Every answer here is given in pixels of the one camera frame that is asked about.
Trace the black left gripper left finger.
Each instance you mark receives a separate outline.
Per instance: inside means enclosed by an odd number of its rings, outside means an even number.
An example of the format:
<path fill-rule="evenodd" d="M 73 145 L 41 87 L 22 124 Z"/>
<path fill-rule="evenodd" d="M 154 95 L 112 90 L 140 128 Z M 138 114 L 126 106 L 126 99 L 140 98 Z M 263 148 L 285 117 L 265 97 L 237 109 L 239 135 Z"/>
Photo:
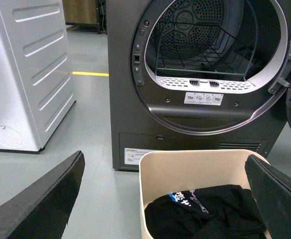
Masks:
<path fill-rule="evenodd" d="M 0 205 L 0 239 L 62 238 L 84 169 L 84 154 L 76 151 Z"/>

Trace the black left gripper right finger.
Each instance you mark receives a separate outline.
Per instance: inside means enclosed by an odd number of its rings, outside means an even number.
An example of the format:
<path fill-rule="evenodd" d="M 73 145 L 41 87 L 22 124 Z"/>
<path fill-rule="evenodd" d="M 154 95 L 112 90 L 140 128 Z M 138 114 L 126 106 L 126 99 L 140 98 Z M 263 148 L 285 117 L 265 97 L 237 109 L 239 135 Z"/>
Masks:
<path fill-rule="evenodd" d="M 291 178 L 255 155 L 245 171 L 252 195 L 273 239 L 291 239 Z"/>

